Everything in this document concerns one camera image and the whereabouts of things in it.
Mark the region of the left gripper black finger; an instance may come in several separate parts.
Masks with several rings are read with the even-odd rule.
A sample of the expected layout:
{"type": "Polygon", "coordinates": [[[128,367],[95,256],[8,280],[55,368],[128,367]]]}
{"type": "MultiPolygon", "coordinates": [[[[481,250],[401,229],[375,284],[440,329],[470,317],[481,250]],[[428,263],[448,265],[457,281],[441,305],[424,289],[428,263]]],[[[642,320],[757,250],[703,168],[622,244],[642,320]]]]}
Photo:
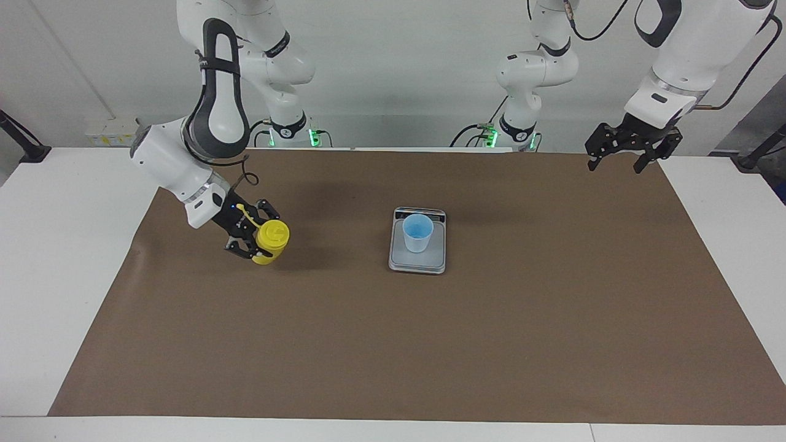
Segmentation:
{"type": "Polygon", "coordinates": [[[671,130],[659,141],[652,143],[651,140],[643,140],[640,148],[643,153],[636,160],[636,174],[642,173],[648,165],[657,160],[668,159],[682,141],[682,134],[679,130],[671,130]]]}
{"type": "Polygon", "coordinates": [[[621,151],[620,143],[618,143],[619,134],[618,128],[613,128],[607,123],[600,123],[588,137],[585,149],[589,156],[587,165],[590,171],[595,171],[604,157],[621,151]]]}

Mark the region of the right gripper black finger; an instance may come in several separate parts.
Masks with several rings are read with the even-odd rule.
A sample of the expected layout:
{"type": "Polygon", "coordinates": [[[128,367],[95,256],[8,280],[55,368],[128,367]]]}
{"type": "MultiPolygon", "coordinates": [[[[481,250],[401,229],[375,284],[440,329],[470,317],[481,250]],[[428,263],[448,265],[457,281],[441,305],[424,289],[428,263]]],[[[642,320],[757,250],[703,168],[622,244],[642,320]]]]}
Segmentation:
{"type": "Polygon", "coordinates": [[[267,199],[261,199],[253,205],[245,205],[245,218],[250,222],[267,222],[272,219],[281,219],[281,216],[267,199]]]}
{"type": "Polygon", "coordinates": [[[255,257],[273,257],[270,251],[260,248],[257,244],[252,244],[251,240],[245,238],[229,237],[225,250],[241,258],[248,258],[248,260],[255,257]]]}

